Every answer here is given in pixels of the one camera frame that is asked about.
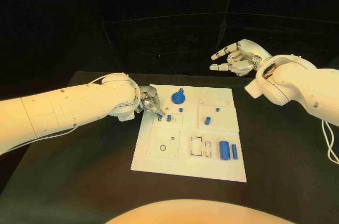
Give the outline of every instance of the black background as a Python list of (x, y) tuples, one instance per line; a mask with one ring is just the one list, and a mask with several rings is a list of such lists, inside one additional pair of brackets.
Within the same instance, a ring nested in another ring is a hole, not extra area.
[[(234, 76), (208, 69), (209, 56), (244, 38), (273, 55), (293, 53), (319, 68), (339, 69), (338, 0), (0, 4), (2, 100), (67, 86), (78, 70)], [(25, 150), (0, 156), (3, 186)]]

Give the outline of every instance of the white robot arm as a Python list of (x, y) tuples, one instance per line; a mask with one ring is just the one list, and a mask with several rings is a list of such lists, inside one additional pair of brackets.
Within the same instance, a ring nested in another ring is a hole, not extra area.
[[(95, 84), (103, 77), (103, 84)], [(139, 87), (124, 73), (103, 77), (90, 84), (0, 101), (0, 154), (107, 115), (120, 121), (134, 119), (134, 111), (143, 109), (165, 115), (156, 88)]]
[(245, 87), (254, 98), (264, 94), (277, 105), (296, 100), (309, 114), (339, 126), (338, 70), (319, 70), (300, 56), (273, 57), (258, 44), (245, 39), (227, 46), (211, 59), (228, 53), (228, 63), (211, 65), (211, 70), (232, 71), (238, 76), (257, 70), (255, 79)]

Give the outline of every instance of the table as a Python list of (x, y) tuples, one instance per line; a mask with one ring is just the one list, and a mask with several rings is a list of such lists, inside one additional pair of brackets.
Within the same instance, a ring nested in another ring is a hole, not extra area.
[[(77, 72), (69, 86), (104, 74)], [(104, 223), (169, 199), (234, 203), (297, 223), (338, 223), (339, 167), (326, 156), (320, 120), (302, 105), (253, 99), (248, 78), (130, 77), (139, 85), (232, 89), (247, 183), (131, 171), (142, 113), (126, 122), (108, 116), (30, 145), (0, 196), (0, 223)]]

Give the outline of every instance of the white cable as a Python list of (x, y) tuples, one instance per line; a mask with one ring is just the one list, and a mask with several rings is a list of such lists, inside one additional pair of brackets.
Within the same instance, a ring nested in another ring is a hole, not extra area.
[(74, 132), (77, 128), (78, 128), (78, 127), (75, 127), (71, 131), (68, 131), (68, 132), (65, 132), (65, 133), (62, 133), (62, 134), (58, 134), (58, 135), (55, 135), (55, 136), (38, 138), (38, 139), (35, 139), (33, 141), (30, 141), (30, 142), (28, 142), (28, 143), (22, 144), (20, 146), (17, 146), (17, 147), (15, 147), (15, 148), (9, 149), (4, 153), (10, 152), (12, 150), (15, 150), (15, 149), (17, 149), (17, 148), (23, 147), (25, 145), (28, 145), (28, 144), (30, 144), (30, 143), (33, 143), (33, 142), (36, 142), (36, 141), (39, 141), (39, 140), (43, 140), (43, 139), (48, 139), (48, 138), (54, 138), (54, 137), (64, 136), (64, 135), (69, 134), (71, 132)]
[[(331, 143), (329, 143), (329, 138), (328, 138), (328, 134), (326, 134), (326, 131), (325, 131), (323, 123), (326, 123), (326, 126), (328, 126), (329, 131), (331, 131), (331, 137), (332, 137)], [(328, 158), (329, 158), (329, 160), (331, 160), (333, 163), (339, 164), (338, 156), (336, 156), (335, 152), (332, 151), (332, 146), (333, 146), (333, 143), (335, 143), (335, 135), (333, 135), (333, 131), (332, 131), (332, 128), (331, 128), (331, 126), (329, 126), (329, 123), (328, 123), (326, 121), (323, 121), (323, 120), (322, 120), (322, 128), (323, 128), (323, 136), (325, 136), (325, 140), (326, 140), (326, 144), (328, 144), (328, 148), (329, 148), (329, 150), (328, 150)]]
[[(94, 83), (94, 82), (98, 81), (100, 79), (105, 78), (108, 75), (113, 75), (113, 74), (107, 74), (107, 75), (101, 76), (100, 78), (97, 78), (97, 79), (95, 79), (94, 81), (91, 81), (90, 83)], [(28, 145), (28, 144), (30, 144), (30, 143), (33, 143), (33, 142), (36, 142), (36, 141), (41, 141), (41, 140), (48, 139), (48, 138), (54, 138), (54, 137), (64, 136), (64, 135), (67, 135), (68, 133), (74, 132), (77, 128), (78, 128), (78, 127), (75, 127), (75, 128), (74, 128), (71, 131), (68, 131), (67, 133), (58, 134), (58, 135), (51, 136), (51, 137), (43, 137), (43, 138), (35, 139), (33, 141), (30, 141), (30, 142), (22, 144), (20, 146), (13, 147), (13, 148), (9, 149), (4, 153), (10, 152), (12, 150), (15, 150), (15, 149), (23, 147), (25, 145)]]

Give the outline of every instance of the blue cylinder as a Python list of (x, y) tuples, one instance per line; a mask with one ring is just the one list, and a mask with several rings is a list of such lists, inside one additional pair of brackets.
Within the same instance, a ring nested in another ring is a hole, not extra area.
[(227, 141), (219, 142), (219, 150), (221, 150), (221, 160), (231, 160), (230, 144)]
[(237, 145), (235, 144), (232, 144), (232, 154), (234, 154), (234, 159), (238, 159)]
[(209, 125), (209, 122), (211, 122), (211, 117), (208, 116), (205, 120), (205, 125)]

